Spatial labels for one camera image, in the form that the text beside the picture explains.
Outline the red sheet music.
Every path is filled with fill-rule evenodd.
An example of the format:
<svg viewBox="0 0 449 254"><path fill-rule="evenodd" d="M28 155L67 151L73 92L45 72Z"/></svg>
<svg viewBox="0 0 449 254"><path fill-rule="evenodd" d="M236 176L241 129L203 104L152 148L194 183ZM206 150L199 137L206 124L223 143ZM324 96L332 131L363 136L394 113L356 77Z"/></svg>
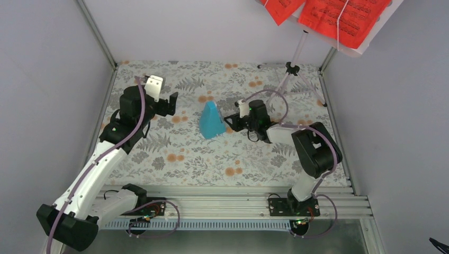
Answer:
<svg viewBox="0 0 449 254"><path fill-rule="evenodd" d="M386 0L305 1L298 22L348 48L356 49L389 4L390 1Z"/></svg>
<svg viewBox="0 0 449 254"><path fill-rule="evenodd" d="M286 21L304 3L305 0L261 0L261 4L277 26Z"/></svg>

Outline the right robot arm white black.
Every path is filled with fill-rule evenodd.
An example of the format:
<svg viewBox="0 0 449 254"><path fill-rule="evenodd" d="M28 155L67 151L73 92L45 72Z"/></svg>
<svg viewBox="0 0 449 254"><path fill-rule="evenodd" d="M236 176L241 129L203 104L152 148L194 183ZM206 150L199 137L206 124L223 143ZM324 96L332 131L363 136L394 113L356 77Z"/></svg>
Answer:
<svg viewBox="0 0 449 254"><path fill-rule="evenodd" d="M239 112L224 121L236 132L255 132L258 141L294 146L302 167L299 180L288 191L286 206L292 215L316 207L318 186L342 161L343 154L323 123L288 125L271 120L265 103L256 99L236 102Z"/></svg>

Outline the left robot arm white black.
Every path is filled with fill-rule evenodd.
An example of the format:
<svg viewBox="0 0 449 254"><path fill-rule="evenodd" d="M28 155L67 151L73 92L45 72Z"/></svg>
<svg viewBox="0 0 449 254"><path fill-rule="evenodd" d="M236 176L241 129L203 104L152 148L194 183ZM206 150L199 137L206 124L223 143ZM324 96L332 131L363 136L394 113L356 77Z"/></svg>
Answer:
<svg viewBox="0 0 449 254"><path fill-rule="evenodd" d="M123 91L119 108L77 178L53 204L43 204L37 211L48 237L47 253L55 240L77 251L87 249L99 230L120 215L137 215L139 222L149 222L163 214L166 201L150 200L146 190L134 184L124 185L98 204L95 199L115 167L147 136L151 119L175 114L177 98L173 93L169 99L158 99L147 85Z"/></svg>

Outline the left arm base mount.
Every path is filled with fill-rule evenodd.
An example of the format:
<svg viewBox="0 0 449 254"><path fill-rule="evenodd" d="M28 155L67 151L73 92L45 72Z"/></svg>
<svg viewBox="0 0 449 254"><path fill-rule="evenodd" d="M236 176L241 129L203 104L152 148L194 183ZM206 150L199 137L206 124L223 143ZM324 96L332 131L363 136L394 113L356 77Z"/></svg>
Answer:
<svg viewBox="0 0 449 254"><path fill-rule="evenodd" d="M135 208L146 206L133 211L126 212L124 215L134 215L137 216L136 219L131 219L130 223L140 222L137 225L133 225L132 228L143 228L144 222L150 222L150 220L157 216L162 216L165 213L166 198L164 197L150 197L147 195L147 191L134 184L126 184L122 189L132 191L137 196L137 203Z"/></svg>

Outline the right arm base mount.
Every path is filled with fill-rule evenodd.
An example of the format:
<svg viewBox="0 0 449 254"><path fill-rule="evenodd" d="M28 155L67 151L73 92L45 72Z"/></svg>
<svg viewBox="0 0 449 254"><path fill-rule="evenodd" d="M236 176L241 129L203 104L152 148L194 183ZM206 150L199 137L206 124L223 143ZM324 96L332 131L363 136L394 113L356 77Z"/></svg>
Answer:
<svg viewBox="0 0 449 254"><path fill-rule="evenodd" d="M293 198L281 197L278 194L268 196L268 210L271 217L294 217L289 220L293 236L305 236L310 222L320 216L320 206L316 198L297 202Z"/></svg>

